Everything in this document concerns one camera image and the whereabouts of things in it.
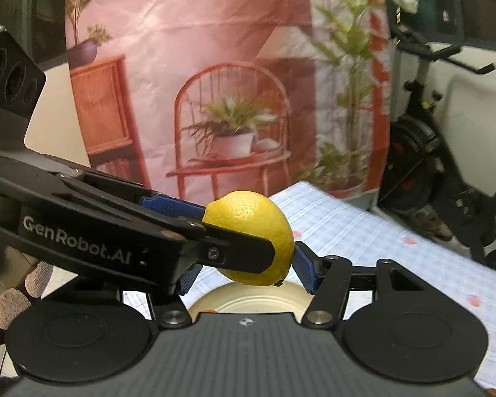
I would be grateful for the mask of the gloved left hand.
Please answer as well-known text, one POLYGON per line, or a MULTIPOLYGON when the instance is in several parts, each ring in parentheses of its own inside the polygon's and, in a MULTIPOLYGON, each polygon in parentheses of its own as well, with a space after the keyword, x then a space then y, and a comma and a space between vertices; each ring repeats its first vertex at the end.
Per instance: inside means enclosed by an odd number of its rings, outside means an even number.
POLYGON ((0 242, 0 334, 44 294, 54 267, 0 242))

